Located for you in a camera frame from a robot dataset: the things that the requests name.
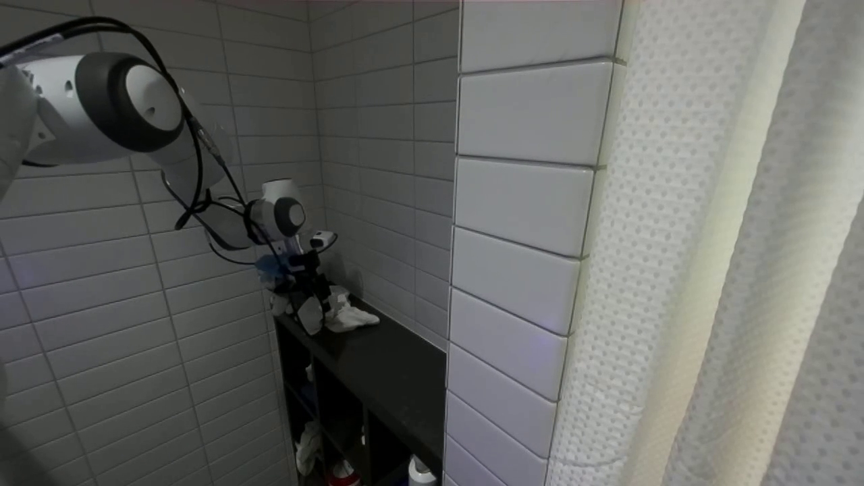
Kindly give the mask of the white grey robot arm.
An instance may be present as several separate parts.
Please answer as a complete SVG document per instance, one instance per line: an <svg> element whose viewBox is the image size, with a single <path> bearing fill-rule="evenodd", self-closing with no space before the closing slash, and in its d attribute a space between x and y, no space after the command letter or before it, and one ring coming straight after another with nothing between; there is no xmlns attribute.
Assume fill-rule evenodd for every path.
<svg viewBox="0 0 864 486"><path fill-rule="evenodd" d="M188 97L154 62L91 52L4 66L0 72L0 185L23 164L89 164L130 153L149 156L181 205L177 228L197 222L220 251L266 248L274 288L308 333L332 310L330 283L316 275L316 251L297 239L304 228L299 187L266 180L257 197L216 194L232 171Z"/></svg>

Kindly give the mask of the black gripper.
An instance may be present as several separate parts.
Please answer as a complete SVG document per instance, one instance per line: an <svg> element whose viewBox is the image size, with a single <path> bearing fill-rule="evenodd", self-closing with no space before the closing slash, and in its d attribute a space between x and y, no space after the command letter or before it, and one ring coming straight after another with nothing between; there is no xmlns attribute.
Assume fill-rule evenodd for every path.
<svg viewBox="0 0 864 486"><path fill-rule="evenodd" d="M321 275L321 260L316 251L304 251L304 253L290 253L288 257L288 283L293 288L304 288L304 291L316 291L326 283L326 279ZM326 324L332 305L330 305L330 291L316 291L308 301L308 315L304 315L304 329L308 333L321 333Z"/></svg>

